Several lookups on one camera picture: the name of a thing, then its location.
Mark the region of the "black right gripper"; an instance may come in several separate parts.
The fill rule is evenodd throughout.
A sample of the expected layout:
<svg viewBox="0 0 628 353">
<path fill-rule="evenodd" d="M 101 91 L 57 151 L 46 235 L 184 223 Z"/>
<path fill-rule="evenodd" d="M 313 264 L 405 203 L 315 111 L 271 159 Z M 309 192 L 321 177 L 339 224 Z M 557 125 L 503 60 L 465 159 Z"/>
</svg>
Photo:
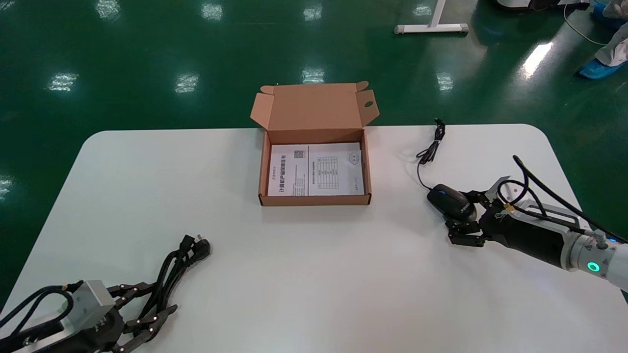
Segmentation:
<svg viewBox="0 0 628 353">
<path fill-rule="evenodd" d="M 544 221 L 523 214 L 519 218 L 505 210 L 502 205 L 491 205 L 494 198 L 487 191 L 463 192 L 471 204 L 480 204 L 484 214 L 477 221 L 460 223 L 446 221 L 451 244 L 481 248 L 485 237 L 511 250 L 520 251 L 552 266 L 569 269 L 565 236 L 570 232 L 568 217 L 549 213 L 551 221 Z"/>
</svg>

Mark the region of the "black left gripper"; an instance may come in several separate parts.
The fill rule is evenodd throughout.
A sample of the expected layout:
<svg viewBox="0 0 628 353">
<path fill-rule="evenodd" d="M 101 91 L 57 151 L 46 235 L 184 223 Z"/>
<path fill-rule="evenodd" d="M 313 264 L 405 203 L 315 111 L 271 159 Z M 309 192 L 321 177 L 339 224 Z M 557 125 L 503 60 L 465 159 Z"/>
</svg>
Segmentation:
<svg viewBox="0 0 628 353">
<path fill-rule="evenodd" d="M 138 283 L 120 284 L 107 287 L 108 294 L 115 299 L 114 308 L 119 310 L 135 298 L 141 298 L 154 291 L 155 284 Z M 123 323 L 121 315 L 111 310 L 94 326 L 79 330 L 69 320 L 62 320 L 53 326 L 37 330 L 28 335 L 30 353 L 101 353 L 112 350 L 113 353 L 132 353 L 135 349 L 150 341 L 168 317 L 179 306 L 173 305 L 148 317 Z M 122 334 L 132 334 L 133 338 L 123 345 L 116 342 Z"/>
</svg>

